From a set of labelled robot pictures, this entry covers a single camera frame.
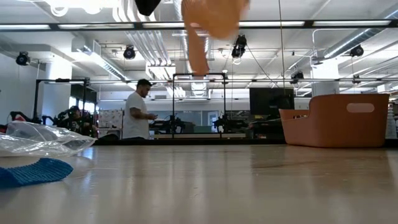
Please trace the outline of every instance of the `white t-shirt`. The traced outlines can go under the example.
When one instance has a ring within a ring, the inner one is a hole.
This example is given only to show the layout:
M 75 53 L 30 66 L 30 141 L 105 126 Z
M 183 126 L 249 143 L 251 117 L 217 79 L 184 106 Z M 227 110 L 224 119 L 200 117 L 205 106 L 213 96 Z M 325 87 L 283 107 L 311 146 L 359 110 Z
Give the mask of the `white t-shirt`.
M 126 100 L 126 108 L 124 109 L 123 138 L 141 137 L 149 139 L 148 120 L 133 118 L 130 114 L 130 108 L 137 108 L 142 113 L 147 113 L 147 106 L 142 97 L 136 92 L 129 95 Z

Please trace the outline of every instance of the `clear plastic bag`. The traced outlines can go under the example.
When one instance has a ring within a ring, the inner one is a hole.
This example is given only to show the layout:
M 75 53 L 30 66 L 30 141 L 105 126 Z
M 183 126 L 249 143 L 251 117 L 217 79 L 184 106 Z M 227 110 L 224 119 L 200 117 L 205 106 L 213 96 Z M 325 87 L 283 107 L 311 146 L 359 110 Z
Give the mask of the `clear plastic bag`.
M 72 156 L 95 141 L 65 128 L 13 121 L 7 133 L 0 134 L 0 156 Z

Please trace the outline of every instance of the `blue fabric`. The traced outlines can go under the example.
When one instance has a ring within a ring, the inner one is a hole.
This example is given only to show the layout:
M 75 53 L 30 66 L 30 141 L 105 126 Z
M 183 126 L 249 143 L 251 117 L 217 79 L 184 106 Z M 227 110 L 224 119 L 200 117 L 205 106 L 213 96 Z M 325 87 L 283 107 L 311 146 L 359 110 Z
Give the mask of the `blue fabric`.
M 34 164 L 2 168 L 0 167 L 0 189 L 43 184 L 64 179 L 73 167 L 58 159 L 41 158 Z

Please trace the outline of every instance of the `black monitor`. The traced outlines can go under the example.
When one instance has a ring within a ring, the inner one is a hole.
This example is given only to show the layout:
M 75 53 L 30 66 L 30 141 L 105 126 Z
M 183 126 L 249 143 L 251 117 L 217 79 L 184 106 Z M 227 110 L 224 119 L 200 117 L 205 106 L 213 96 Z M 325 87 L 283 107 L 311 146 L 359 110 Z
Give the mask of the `black monitor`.
M 250 88 L 250 114 L 280 118 L 279 109 L 294 109 L 291 88 Z

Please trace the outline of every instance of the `orange basket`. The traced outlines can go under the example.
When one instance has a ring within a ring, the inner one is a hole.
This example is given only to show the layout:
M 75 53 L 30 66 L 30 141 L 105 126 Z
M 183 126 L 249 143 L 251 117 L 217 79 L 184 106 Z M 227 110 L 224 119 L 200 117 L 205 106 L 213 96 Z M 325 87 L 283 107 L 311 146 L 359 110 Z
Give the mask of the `orange basket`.
M 388 94 L 316 96 L 309 110 L 279 110 L 287 144 L 312 147 L 381 147 Z

